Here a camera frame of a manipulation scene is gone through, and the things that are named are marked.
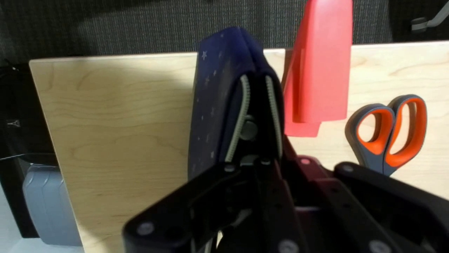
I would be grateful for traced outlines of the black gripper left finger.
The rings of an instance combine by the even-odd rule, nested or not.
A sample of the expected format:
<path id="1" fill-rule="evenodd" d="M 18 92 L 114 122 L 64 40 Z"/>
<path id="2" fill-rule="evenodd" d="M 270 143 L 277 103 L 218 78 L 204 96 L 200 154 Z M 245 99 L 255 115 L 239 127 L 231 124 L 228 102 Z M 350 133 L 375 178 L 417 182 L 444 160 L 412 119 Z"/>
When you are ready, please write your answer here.
<path id="1" fill-rule="evenodd" d="M 252 168 L 221 162 L 130 217 L 124 253 L 196 253 L 246 209 Z"/>

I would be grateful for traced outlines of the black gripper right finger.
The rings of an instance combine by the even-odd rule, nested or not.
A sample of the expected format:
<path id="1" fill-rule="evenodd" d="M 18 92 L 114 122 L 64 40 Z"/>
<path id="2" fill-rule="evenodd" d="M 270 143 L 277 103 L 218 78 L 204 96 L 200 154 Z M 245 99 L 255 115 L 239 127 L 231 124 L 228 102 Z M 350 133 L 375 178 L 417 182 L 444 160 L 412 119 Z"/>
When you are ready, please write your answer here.
<path id="1" fill-rule="evenodd" d="M 402 253 L 449 253 L 449 200 L 354 162 L 333 175 L 387 231 Z"/>

